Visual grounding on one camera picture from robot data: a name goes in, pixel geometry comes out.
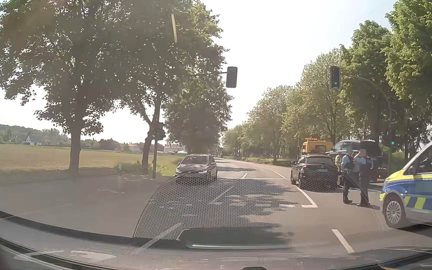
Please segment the car wheel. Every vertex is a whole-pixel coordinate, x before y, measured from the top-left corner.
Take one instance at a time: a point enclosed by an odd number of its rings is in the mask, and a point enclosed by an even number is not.
[[[401,229],[408,226],[403,202],[397,195],[388,194],[382,207],[384,220],[388,227]]]

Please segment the building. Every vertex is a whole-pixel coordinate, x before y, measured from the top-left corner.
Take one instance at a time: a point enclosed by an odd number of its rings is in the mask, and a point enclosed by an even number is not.
[[[178,153],[179,151],[185,150],[184,145],[179,144],[165,144],[163,153],[168,154],[169,152]]]
[[[141,152],[141,148],[138,144],[129,144],[129,151],[131,152]]]
[[[43,145],[43,143],[36,142],[33,135],[29,135],[25,141],[22,142],[24,145]]]

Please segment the road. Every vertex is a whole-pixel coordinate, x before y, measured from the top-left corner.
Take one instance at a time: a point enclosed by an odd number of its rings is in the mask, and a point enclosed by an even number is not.
[[[358,190],[350,191],[354,204],[346,205],[341,189],[318,192],[291,185],[286,167],[216,162],[218,179],[207,183],[125,175],[0,186],[0,210],[58,227],[153,242],[186,237],[195,245],[270,245],[317,255],[432,247],[430,227],[387,227],[379,186],[371,186],[373,207],[365,208],[356,206]]]

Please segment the field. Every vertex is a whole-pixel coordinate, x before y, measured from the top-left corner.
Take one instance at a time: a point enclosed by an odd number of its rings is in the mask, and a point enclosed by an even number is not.
[[[22,144],[0,144],[0,174],[18,172],[57,171],[68,169],[68,147],[30,146]],[[115,171],[119,163],[124,167],[135,167],[141,162],[142,154],[122,153],[106,150],[81,150],[79,166],[81,171],[105,169]],[[171,176],[182,156],[158,156],[158,172]]]

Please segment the police van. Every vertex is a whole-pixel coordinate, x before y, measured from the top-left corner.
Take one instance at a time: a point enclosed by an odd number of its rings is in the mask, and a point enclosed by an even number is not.
[[[432,225],[432,141],[385,179],[380,201],[391,228],[403,228],[410,222]]]

